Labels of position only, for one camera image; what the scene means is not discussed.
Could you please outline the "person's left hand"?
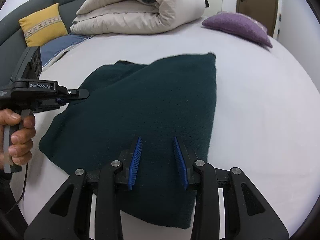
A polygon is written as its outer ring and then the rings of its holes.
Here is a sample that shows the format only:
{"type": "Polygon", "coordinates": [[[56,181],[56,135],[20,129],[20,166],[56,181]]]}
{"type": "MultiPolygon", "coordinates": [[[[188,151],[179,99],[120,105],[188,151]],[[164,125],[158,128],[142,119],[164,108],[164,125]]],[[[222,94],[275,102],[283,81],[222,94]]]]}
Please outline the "person's left hand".
{"type": "Polygon", "coordinates": [[[10,109],[1,110],[1,170],[4,168],[3,155],[3,132],[4,126],[15,126],[22,124],[22,128],[16,131],[11,136],[12,145],[8,152],[12,157],[13,163],[18,166],[25,165],[32,158],[31,149],[33,147],[33,137],[35,137],[35,116],[30,114],[26,117],[21,117],[19,114],[10,109]]]}

